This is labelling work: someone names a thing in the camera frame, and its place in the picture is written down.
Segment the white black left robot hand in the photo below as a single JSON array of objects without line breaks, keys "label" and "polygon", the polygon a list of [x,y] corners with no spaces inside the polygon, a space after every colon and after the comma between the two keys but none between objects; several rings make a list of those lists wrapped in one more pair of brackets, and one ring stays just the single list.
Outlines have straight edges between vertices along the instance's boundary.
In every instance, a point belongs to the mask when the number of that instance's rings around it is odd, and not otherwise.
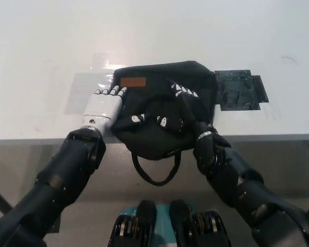
[{"label": "white black left robot hand", "polygon": [[82,118],[82,127],[104,134],[109,128],[117,131],[132,130],[143,125],[149,114],[136,114],[118,119],[124,107],[127,88],[118,85],[112,90],[96,90],[90,97]]}]

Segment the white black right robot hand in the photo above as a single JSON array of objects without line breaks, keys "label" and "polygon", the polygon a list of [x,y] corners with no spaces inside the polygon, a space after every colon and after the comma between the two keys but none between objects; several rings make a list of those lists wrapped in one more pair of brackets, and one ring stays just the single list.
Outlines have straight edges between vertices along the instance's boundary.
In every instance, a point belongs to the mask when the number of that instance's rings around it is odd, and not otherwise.
[{"label": "white black right robot hand", "polygon": [[213,132],[210,115],[198,94],[168,79],[179,116],[157,116],[157,123],[173,134],[192,132],[200,137],[204,132]]}]

